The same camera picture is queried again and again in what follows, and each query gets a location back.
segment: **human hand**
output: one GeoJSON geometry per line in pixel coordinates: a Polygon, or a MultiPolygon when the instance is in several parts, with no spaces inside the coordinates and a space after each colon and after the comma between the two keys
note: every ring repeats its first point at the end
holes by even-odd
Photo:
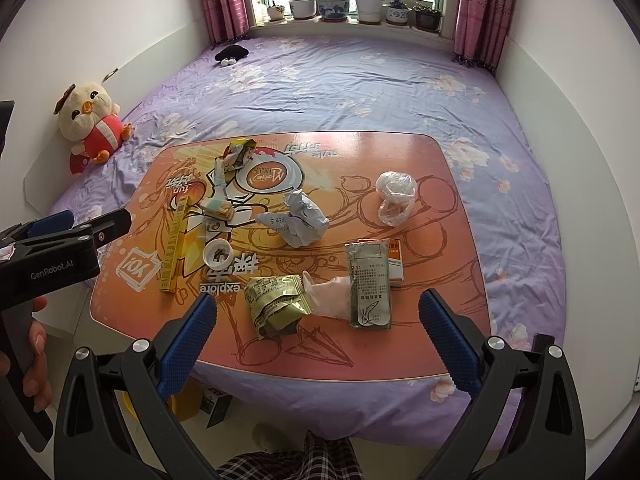
{"type": "MultiPolygon", "coordinates": [[[[47,298],[40,296],[33,300],[33,311],[37,312],[47,306],[47,298]]],[[[35,319],[29,329],[29,343],[33,348],[33,366],[24,375],[22,387],[27,397],[34,397],[33,411],[38,413],[51,404],[51,384],[47,380],[47,356],[44,353],[47,333],[35,319]]],[[[0,352],[0,377],[9,373],[11,362],[0,352]]]]}

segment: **bed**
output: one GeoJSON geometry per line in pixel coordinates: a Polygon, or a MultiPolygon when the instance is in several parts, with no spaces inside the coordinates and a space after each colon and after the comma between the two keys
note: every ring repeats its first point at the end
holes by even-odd
{"type": "MultiPolygon", "coordinates": [[[[237,64],[223,68],[213,59],[217,50],[207,49],[156,88],[127,116],[133,139],[106,164],[89,167],[52,212],[70,209],[80,223],[126,206],[158,153],[178,144],[287,131],[427,134],[441,145],[465,205],[492,333],[517,349],[530,349],[535,333],[562,343],[564,263],[549,185],[491,75],[395,42],[276,37],[242,45],[250,54],[237,64]]],[[[440,446],[469,400],[446,376],[377,383],[372,410],[353,383],[310,384],[202,364],[195,373],[247,402],[293,410],[327,438],[398,445],[440,446]]],[[[494,447],[517,402],[511,397],[494,447]]]]}

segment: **tile floor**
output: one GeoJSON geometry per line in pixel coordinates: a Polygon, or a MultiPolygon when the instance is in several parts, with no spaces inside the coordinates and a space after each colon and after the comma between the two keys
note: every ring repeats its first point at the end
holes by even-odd
{"type": "MultiPolygon", "coordinates": [[[[55,397],[53,409],[49,410],[50,415],[56,416],[55,410],[60,400],[66,370],[76,348],[88,345],[95,353],[100,354],[121,351],[129,341],[126,336],[91,320],[86,306],[72,343],[50,336],[47,355],[55,397]]],[[[149,465],[162,468],[140,424],[127,410],[123,409],[123,413],[142,459],[149,465]]],[[[225,420],[213,428],[206,429],[207,415],[204,412],[199,412],[197,416],[187,420],[183,427],[203,455],[214,466],[218,466],[237,454],[258,450],[252,441],[251,432],[259,422],[280,427],[291,440],[302,445],[305,428],[297,425],[294,420],[277,420],[271,413],[239,399],[233,399],[225,420]]],[[[353,438],[351,441],[367,480],[413,480],[435,454],[435,450],[390,446],[359,438],[353,438]]],[[[482,462],[490,463],[494,459],[494,453],[486,453],[482,462]]],[[[45,462],[46,470],[50,470],[50,457],[47,456],[45,462]]]]}

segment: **white flower pot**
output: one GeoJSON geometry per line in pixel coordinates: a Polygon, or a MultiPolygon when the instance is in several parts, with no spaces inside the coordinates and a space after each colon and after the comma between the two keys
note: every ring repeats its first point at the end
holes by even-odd
{"type": "Polygon", "coordinates": [[[380,23],[382,20],[382,2],[384,0],[356,0],[358,21],[360,23],[380,23]]]}
{"type": "Polygon", "coordinates": [[[289,7],[296,20],[308,20],[316,15],[315,0],[291,0],[289,7]]]}
{"type": "Polygon", "coordinates": [[[279,22],[280,20],[284,20],[284,5],[268,7],[267,13],[272,22],[279,22]]]}
{"type": "Polygon", "coordinates": [[[393,7],[387,7],[386,20],[395,25],[406,25],[410,11],[411,9],[394,9],[393,7]]]}
{"type": "Polygon", "coordinates": [[[349,17],[351,0],[318,0],[320,16],[328,22],[340,22],[349,17]]]}

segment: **plush toy's foot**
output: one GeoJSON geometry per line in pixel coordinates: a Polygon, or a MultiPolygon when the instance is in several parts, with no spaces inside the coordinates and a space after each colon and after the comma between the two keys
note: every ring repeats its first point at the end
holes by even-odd
{"type": "Polygon", "coordinates": [[[94,158],[94,162],[96,164],[102,164],[109,160],[109,152],[107,150],[101,150],[98,152],[98,156],[94,158]]]}
{"type": "Polygon", "coordinates": [[[122,132],[120,133],[122,140],[129,140],[132,135],[133,135],[133,125],[131,123],[125,124],[122,127],[122,132]]]}

